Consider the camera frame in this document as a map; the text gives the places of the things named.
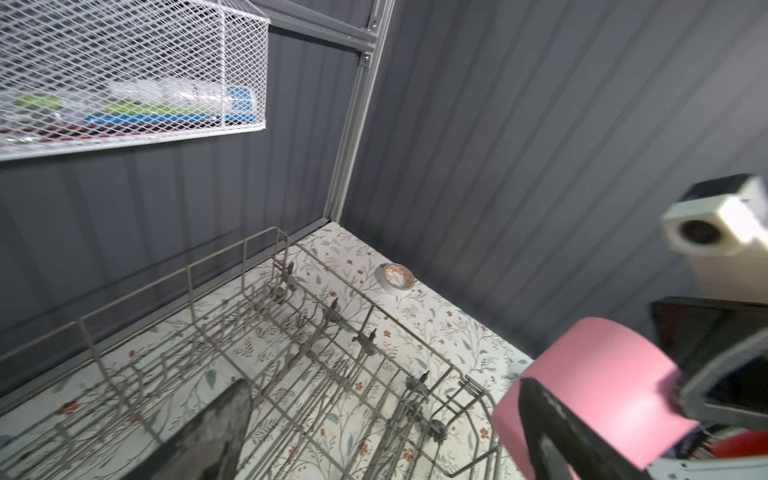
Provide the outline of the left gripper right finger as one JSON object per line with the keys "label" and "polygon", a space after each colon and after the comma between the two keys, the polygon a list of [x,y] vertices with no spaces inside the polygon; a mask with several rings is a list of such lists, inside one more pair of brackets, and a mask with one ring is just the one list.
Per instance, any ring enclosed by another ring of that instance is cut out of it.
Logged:
{"label": "left gripper right finger", "polygon": [[534,378],[520,382],[519,414],[537,479],[648,479]]}

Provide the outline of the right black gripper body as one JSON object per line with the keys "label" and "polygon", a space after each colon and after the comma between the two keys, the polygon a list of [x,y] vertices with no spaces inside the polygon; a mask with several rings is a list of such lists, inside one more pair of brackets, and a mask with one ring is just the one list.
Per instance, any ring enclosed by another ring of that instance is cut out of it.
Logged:
{"label": "right black gripper body", "polygon": [[767,306],[670,296],[650,304],[661,350],[681,375],[673,398],[701,423],[767,429]]}

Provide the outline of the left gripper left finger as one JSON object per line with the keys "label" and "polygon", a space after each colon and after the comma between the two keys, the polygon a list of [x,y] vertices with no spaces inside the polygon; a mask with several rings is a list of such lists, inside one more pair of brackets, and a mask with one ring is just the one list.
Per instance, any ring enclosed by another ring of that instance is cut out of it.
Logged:
{"label": "left gripper left finger", "polygon": [[125,475],[127,479],[233,479],[252,412],[239,379]]}

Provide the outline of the pink cup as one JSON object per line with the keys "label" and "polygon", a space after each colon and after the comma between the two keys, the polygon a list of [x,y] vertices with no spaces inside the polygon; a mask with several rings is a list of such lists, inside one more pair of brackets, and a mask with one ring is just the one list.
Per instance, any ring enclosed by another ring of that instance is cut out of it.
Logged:
{"label": "pink cup", "polygon": [[633,466],[645,469],[698,426],[674,404],[681,376],[660,348],[635,331],[608,319],[583,318],[514,381],[492,421],[523,477],[533,478],[518,407],[522,380],[533,378]]}

